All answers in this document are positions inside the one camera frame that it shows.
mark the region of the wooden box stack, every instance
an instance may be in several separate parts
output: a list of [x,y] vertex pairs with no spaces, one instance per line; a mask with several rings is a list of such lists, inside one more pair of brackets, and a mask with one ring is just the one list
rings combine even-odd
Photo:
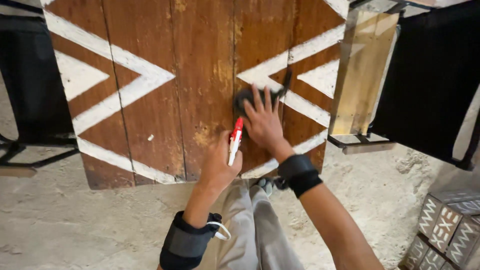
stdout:
[[402,267],[408,270],[480,269],[480,192],[432,192]]

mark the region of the black wrist strap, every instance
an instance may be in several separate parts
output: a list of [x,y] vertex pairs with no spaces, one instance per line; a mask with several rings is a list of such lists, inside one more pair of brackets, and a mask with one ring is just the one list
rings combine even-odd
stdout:
[[305,155],[293,155],[286,159],[278,166],[278,175],[285,179],[297,198],[323,182],[318,177],[318,171]]
[[[173,219],[165,237],[160,266],[163,270],[191,270],[197,267],[211,238],[215,236],[219,226],[207,224],[197,229],[182,218],[183,211],[178,212]],[[208,221],[221,222],[219,214],[209,214]]]

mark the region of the right hand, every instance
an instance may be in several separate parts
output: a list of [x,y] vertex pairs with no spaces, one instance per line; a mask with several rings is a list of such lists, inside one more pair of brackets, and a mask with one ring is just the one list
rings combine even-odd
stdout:
[[283,138],[282,124],[278,116],[278,98],[272,108],[270,89],[265,86],[265,105],[262,103],[260,93],[255,85],[252,85],[255,109],[248,100],[243,101],[248,118],[243,118],[243,123],[249,137],[262,148],[266,148],[275,158],[279,147],[285,147],[288,142]]

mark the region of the hand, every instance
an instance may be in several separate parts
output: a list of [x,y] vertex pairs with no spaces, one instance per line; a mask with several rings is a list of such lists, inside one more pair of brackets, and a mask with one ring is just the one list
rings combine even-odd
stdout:
[[255,85],[252,85],[253,101],[255,109],[248,100],[243,101],[245,113],[248,118],[243,118],[243,124],[248,131],[249,137],[262,148],[266,148],[279,163],[289,156],[294,155],[292,147],[283,137],[282,124],[278,116],[278,98],[272,109],[270,89],[264,88],[265,106],[260,98],[260,93]]
[[220,194],[239,174],[242,167],[242,152],[237,151],[233,165],[228,162],[228,147],[231,131],[223,131],[217,142],[208,147],[198,185]]

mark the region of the velcro strap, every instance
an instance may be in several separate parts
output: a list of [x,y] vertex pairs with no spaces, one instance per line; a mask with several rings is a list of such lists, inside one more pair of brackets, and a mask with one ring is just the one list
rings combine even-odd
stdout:
[[187,233],[172,223],[163,245],[175,255],[194,258],[204,254],[208,242],[214,235],[215,231],[208,231],[204,234]]
[[305,155],[293,155],[278,166],[278,175],[283,177],[287,183],[293,176],[311,171],[315,171],[315,167]]

